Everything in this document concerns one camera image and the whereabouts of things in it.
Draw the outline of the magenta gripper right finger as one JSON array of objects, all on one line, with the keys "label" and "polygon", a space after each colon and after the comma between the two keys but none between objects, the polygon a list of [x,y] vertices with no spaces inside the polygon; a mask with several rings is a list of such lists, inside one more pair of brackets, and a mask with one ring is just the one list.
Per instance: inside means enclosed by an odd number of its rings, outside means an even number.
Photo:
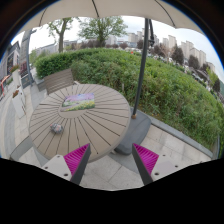
[{"label": "magenta gripper right finger", "polygon": [[158,155],[135,143],[132,144],[132,154],[144,185],[181,169],[180,163],[166,154]]}]

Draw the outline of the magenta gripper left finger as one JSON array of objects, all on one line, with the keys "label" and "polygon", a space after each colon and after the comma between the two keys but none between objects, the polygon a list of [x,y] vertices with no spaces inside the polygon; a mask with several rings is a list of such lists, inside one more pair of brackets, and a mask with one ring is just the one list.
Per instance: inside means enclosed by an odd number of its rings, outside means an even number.
[{"label": "magenta gripper left finger", "polygon": [[42,167],[42,169],[79,185],[90,154],[90,144],[86,144],[65,156],[54,156]]}]

